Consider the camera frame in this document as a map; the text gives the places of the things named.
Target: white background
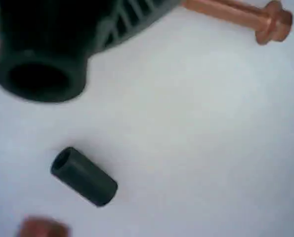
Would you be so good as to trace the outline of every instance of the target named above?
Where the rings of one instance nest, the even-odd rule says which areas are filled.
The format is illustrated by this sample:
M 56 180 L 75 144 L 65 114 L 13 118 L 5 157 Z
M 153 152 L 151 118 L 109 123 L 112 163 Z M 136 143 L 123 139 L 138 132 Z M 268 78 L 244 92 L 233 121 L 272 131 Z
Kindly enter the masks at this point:
M 108 206 L 50 175 L 66 146 L 118 181 Z M 249 29 L 177 8 L 95 55 L 73 102 L 0 89 L 0 237 L 29 214 L 73 237 L 294 237 L 294 30 L 261 47 Z

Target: copper pipe fitting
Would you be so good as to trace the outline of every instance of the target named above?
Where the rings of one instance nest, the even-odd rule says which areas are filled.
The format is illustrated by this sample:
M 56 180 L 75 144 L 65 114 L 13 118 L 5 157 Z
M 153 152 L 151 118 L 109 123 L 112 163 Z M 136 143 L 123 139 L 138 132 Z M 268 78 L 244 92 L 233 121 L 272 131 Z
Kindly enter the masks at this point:
M 260 9 L 235 0 L 186 0 L 183 6 L 255 30 L 256 41 L 267 44 L 271 40 L 282 42 L 289 35 L 293 15 L 284 10 L 280 1 L 273 0 Z

